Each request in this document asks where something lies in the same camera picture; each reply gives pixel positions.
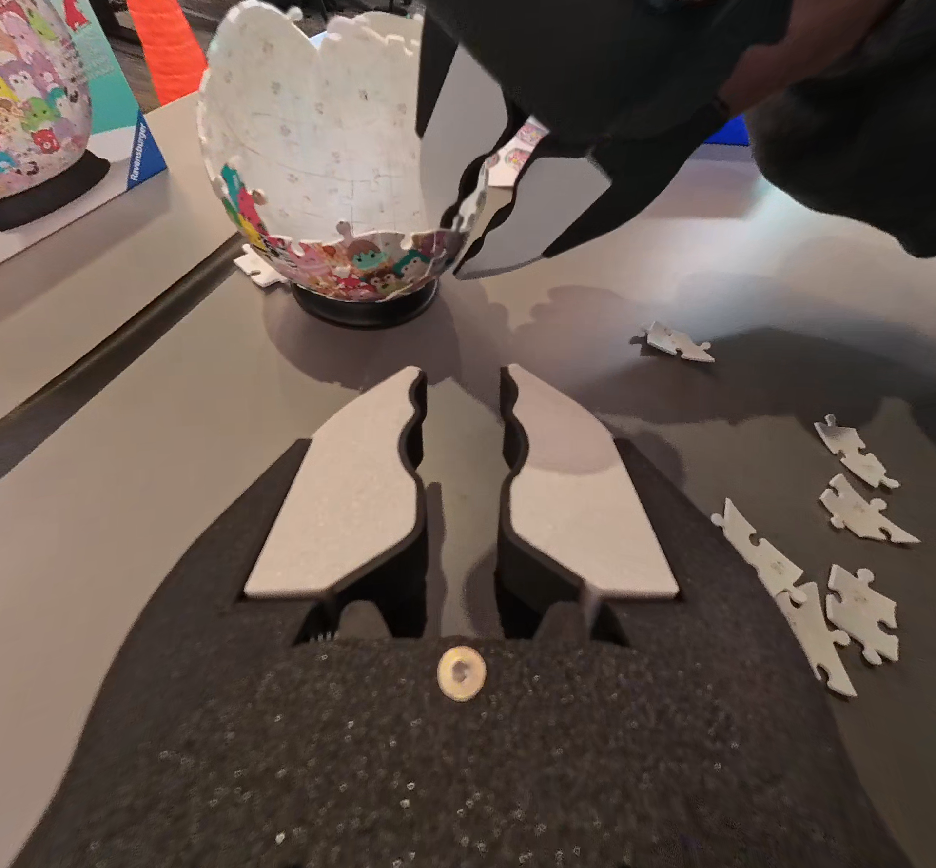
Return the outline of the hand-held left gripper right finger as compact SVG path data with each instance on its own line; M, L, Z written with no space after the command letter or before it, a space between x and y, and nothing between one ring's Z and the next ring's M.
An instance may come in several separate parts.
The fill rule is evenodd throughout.
M626 642L623 618L683 601L677 576L612 432L518 363L500 372L503 457L496 604L509 640L550 613L582 638Z

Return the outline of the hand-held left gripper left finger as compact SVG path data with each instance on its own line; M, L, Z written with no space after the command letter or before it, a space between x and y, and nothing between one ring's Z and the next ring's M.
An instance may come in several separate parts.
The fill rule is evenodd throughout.
M371 602L396 637L424 634L428 519L417 467L426 403L425 372L405 366L313 433L245 598L310 600L334 619Z

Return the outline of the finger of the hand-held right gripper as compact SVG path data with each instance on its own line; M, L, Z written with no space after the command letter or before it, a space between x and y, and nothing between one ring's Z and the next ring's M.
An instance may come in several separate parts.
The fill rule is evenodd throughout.
M475 280L510 273L544 258L546 250L611 188L610 179L586 158L537 158L508 185L482 167L474 191L457 211L465 233L454 277Z
M490 159L498 150L504 146L521 128L521 126L526 122L528 118L528 112L522 108L508 108L507 109L507 124L501 131L498 138L494 141L493 147L489 148L485 153L478 155L473 160L471 160L462 173L460 183L458 186L458 192L455 199L452 201L451 205L446 208L443 212L440 219L439 227L443 229L451 229L457 212L462 207L462 204L467 198L474 193L479 182L479 176L483 171L483 167L487 160Z

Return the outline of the colourful puzzle ball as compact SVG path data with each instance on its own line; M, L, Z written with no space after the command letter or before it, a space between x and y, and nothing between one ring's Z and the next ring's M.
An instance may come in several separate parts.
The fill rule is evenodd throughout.
M469 56L423 15L334 17L307 37L297 12L228 11L196 98L205 169L245 243L303 289L387 300L440 280L463 242L439 227L478 156L449 75Z

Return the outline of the white puzzle leaflet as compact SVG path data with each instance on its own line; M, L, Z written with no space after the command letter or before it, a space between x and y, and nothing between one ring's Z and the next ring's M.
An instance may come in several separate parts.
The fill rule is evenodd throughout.
M488 188L512 188L548 130L530 116L519 130L485 161Z

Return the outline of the black ball stand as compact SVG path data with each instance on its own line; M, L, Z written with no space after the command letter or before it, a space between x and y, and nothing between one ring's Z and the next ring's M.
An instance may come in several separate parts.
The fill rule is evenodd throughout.
M425 314L438 296L440 281L432 278L414 291L387 300L336 300L295 283L289 283L288 289L311 318L342 329L374 332L402 326Z

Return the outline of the single white puzzle piece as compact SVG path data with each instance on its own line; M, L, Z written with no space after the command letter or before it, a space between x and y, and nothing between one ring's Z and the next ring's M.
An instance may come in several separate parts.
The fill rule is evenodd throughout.
M289 284L287 277L280 274L275 267L264 260L249 243L244 243L241 246L240 254L235 257L233 264L237 270L260 289L269 290L275 287L288 286Z

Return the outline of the row of white puzzle pieces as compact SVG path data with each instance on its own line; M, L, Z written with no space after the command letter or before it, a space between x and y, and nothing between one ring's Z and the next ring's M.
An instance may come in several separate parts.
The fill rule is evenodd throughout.
M885 514L883 498L865 498L851 483L858 479L871 490L893 491L900 483L886 466L867 450L857 429L842 425L834 414L815 421L813 428L839 466L818 499L838 531L857 538L908 547L920 543ZM832 565L821 598L815 582L803 582L802 569L779 551L726 498L720 513L711 522L743 560L755 569L793 631L814 675L843 698L858 692L839 657L839 650L856 642L863 660L879 667L898 662L897 604L877 591L872 570L850 572Z

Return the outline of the colourful puzzle box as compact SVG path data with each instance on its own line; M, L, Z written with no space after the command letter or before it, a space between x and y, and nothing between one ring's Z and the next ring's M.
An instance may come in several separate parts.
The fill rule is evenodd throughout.
M91 0L1 0L1 258L167 170Z

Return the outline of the person's right hand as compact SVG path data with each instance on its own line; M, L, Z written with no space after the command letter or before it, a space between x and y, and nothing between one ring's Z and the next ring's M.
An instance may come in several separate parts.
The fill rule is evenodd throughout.
M730 115L740 115L792 84L812 77L853 49L892 0L793 0L786 31L775 44L749 48L719 90Z

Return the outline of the orange traffic cone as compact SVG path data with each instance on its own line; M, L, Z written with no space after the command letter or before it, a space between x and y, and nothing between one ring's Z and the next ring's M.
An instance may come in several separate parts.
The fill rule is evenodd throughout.
M161 106L195 93L207 61L178 0L125 0Z

